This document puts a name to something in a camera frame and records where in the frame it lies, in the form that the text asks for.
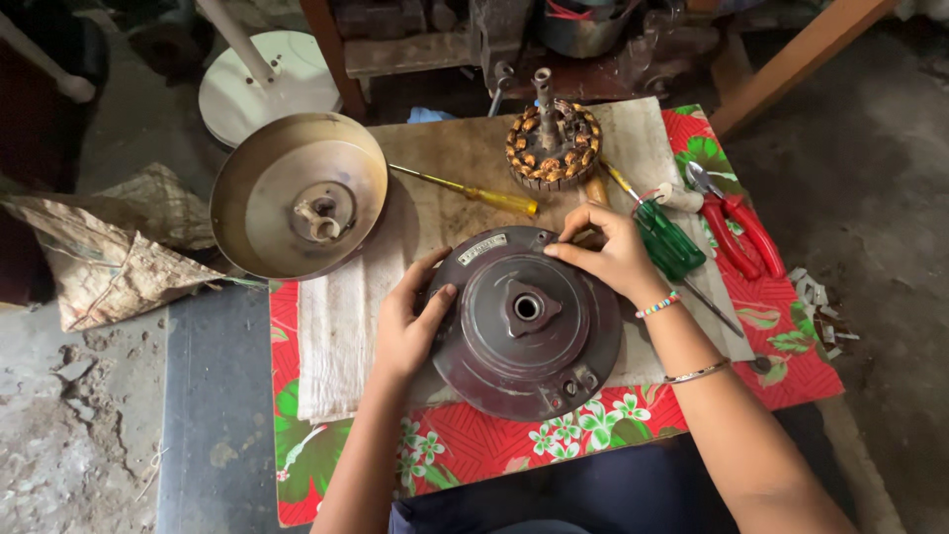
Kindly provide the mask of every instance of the metal bowl cover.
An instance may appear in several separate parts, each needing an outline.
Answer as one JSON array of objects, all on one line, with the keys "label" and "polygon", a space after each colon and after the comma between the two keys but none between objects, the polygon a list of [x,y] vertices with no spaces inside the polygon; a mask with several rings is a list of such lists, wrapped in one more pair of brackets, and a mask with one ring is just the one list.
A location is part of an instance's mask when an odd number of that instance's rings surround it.
[{"label": "metal bowl cover", "polygon": [[[214,238],[235,265],[264,278],[309,279],[362,248],[385,202],[379,144],[336,113],[301,113],[254,132],[228,158],[211,194]],[[305,202],[337,221],[317,242],[294,208]]]},{"label": "metal bowl cover", "polygon": [[623,323],[598,278],[543,254],[551,231],[504,226],[458,245],[428,295],[458,297],[431,355],[442,378],[475,408],[514,421],[578,409],[616,364]]}]

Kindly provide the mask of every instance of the red wire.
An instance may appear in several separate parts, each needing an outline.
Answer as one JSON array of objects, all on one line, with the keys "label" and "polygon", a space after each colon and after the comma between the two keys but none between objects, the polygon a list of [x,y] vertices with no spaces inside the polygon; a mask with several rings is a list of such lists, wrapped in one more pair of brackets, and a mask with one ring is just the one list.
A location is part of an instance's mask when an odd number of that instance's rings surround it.
[{"label": "red wire", "polygon": [[547,13],[548,17],[558,18],[558,19],[567,19],[567,20],[589,20],[590,14],[593,10],[587,11],[585,13],[577,13],[563,6],[559,6],[553,2],[553,0],[547,0],[548,6],[554,11],[553,13]]},{"label": "red wire", "polygon": [[648,197],[649,195],[653,195],[653,194],[655,194],[655,193],[659,193],[659,188],[658,188],[658,187],[657,187],[656,189],[650,189],[650,190],[646,191],[645,193],[643,193],[642,195],[640,195],[640,199],[639,199],[639,200],[636,200],[636,205],[633,206],[633,211],[629,214],[629,217],[635,216],[635,215],[636,215],[636,210],[638,210],[638,209],[640,208],[640,206],[642,206],[642,203],[643,203],[643,202],[646,202],[646,197]]}]

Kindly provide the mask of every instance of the red pliers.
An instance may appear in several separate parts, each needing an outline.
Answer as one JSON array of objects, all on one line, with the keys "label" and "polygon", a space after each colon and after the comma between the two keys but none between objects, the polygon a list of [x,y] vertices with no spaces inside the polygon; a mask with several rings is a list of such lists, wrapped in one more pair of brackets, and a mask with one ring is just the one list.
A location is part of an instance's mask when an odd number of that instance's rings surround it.
[{"label": "red pliers", "polygon": [[712,177],[705,169],[696,162],[689,162],[685,167],[685,177],[688,179],[696,191],[705,197],[702,209],[699,213],[708,220],[709,228],[718,241],[718,249],[725,253],[725,257],[745,276],[748,280],[761,278],[761,270],[745,256],[745,253],[735,242],[732,232],[725,223],[725,215],[740,224],[748,238],[758,249],[765,265],[768,267],[768,273],[774,278],[783,277],[786,273],[784,262],[777,253],[777,247],[774,245],[771,236],[765,232],[761,221],[754,212],[745,205],[744,197],[741,195],[724,194],[712,183]]}]

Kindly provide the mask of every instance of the person's hand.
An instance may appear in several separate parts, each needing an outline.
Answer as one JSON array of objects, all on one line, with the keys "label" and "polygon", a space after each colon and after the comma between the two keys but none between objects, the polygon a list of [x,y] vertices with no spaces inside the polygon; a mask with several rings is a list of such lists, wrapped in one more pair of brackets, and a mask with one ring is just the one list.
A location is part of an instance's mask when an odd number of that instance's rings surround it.
[{"label": "person's hand", "polygon": [[[599,227],[606,239],[600,252],[569,244],[591,226]],[[594,275],[613,291],[632,300],[638,308],[651,306],[669,296],[669,286],[646,254],[639,229],[629,216],[587,201],[567,214],[559,240],[548,245],[544,254]]]},{"label": "person's hand", "polygon": [[382,301],[375,366],[381,366],[385,374],[408,380],[425,361],[438,323],[448,312],[458,289],[452,284],[442,286],[419,316],[413,313],[412,305],[416,294],[432,279],[435,264],[451,252],[451,247],[445,247],[413,263],[399,285]]}]

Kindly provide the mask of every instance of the beaded bracelet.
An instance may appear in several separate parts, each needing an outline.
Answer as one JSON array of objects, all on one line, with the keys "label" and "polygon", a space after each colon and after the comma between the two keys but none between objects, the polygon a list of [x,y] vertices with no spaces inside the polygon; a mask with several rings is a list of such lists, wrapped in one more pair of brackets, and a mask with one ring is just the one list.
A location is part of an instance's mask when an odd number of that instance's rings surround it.
[{"label": "beaded bracelet", "polygon": [[647,315],[654,314],[655,312],[658,312],[659,310],[661,310],[662,308],[665,308],[666,306],[670,304],[675,304],[676,302],[679,302],[680,298],[681,296],[674,291],[670,293],[669,297],[663,300],[662,302],[658,304],[653,304],[652,306],[646,308],[645,310],[639,310],[638,312],[636,312],[636,318],[642,319],[643,317]]}]

